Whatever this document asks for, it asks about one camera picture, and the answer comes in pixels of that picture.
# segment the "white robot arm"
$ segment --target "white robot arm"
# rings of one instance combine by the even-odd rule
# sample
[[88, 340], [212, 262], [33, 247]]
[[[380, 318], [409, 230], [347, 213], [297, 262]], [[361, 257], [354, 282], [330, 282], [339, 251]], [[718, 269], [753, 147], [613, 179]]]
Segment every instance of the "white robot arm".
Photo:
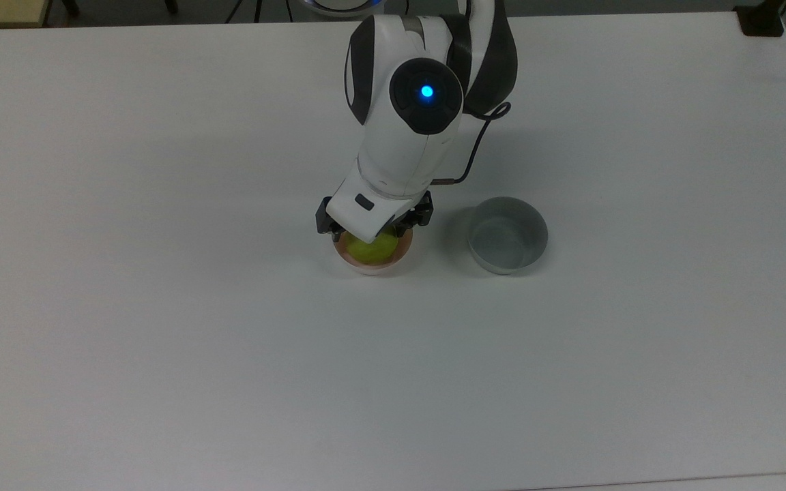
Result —
[[345, 95], [365, 136], [349, 174], [324, 198], [318, 233], [370, 243], [428, 224], [427, 187], [463, 112], [484, 117], [511, 93], [517, 54], [502, 0], [461, 1], [462, 15], [369, 16], [350, 38]]

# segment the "cable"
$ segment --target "cable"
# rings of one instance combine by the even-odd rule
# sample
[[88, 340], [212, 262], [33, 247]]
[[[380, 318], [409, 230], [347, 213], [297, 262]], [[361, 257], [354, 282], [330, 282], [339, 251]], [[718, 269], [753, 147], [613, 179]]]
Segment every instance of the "cable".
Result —
[[507, 115], [508, 111], [511, 110], [511, 102], [503, 102], [496, 106], [496, 109], [493, 109], [489, 115], [474, 115], [476, 118], [483, 120], [484, 125], [481, 127], [481, 131], [478, 132], [478, 137], [475, 138], [475, 145], [471, 148], [471, 155], [469, 155], [469, 163], [465, 165], [465, 170], [463, 171], [462, 176], [456, 179], [434, 179], [430, 182], [430, 186], [447, 186], [450, 184], [459, 184], [465, 180], [469, 176], [469, 171], [471, 171], [471, 163], [475, 161], [475, 153], [478, 152], [478, 145], [481, 144], [481, 138], [484, 137], [484, 131], [487, 131], [487, 127], [490, 126], [490, 123], [493, 121], [502, 118], [502, 116]]
[[259, 12], [263, 9], [263, 0], [257, 0], [257, 8], [253, 10], [253, 24], [259, 22]]
[[232, 7], [232, 12], [230, 12], [230, 16], [228, 16], [228, 18], [227, 18], [227, 21], [226, 21], [226, 22], [224, 22], [224, 24], [228, 24], [228, 23], [229, 23], [229, 21], [231, 21], [231, 20], [232, 20], [232, 16], [234, 16], [234, 15], [235, 15], [235, 12], [236, 12], [236, 10], [238, 10], [238, 7], [240, 7], [240, 6], [241, 6], [241, 2], [242, 2], [242, 0], [238, 0], [238, 1], [235, 3], [235, 7]]

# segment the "white table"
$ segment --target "white table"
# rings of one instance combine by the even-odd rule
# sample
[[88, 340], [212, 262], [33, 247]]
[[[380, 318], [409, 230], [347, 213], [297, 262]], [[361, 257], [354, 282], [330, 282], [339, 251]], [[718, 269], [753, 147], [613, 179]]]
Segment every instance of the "white table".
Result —
[[[352, 28], [0, 31], [0, 491], [786, 473], [786, 35], [512, 19], [514, 109], [381, 279], [314, 231]], [[465, 253], [498, 195], [521, 276]]]

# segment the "floor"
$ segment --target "floor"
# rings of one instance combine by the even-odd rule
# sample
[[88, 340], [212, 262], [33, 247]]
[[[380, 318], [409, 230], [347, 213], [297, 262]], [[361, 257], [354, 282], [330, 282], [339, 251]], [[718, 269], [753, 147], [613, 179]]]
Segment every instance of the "floor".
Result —
[[[103, 25], [222, 24], [237, 0], [178, 0], [180, 10], [171, 15], [163, 0], [76, 0], [81, 15], [69, 18], [61, 0], [52, 0], [48, 25], [89, 27]], [[294, 22], [310, 16], [302, 0], [243, 0], [232, 23], [253, 22], [257, 2], [259, 22], [288, 22], [287, 2]], [[455, 13], [456, 0], [388, 0], [386, 12], [413, 15]], [[723, 12], [736, 4], [754, 5], [759, 0], [506, 0], [509, 16], [555, 16], [645, 12]]]

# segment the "tennis ball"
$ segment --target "tennis ball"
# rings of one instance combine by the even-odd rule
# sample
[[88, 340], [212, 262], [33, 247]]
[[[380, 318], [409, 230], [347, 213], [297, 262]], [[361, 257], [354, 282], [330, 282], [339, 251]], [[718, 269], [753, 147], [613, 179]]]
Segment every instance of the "tennis ball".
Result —
[[347, 253], [367, 265], [381, 264], [389, 260], [399, 245], [399, 237], [393, 233], [392, 228], [382, 230], [372, 243], [365, 243], [349, 233], [345, 234], [343, 239]]

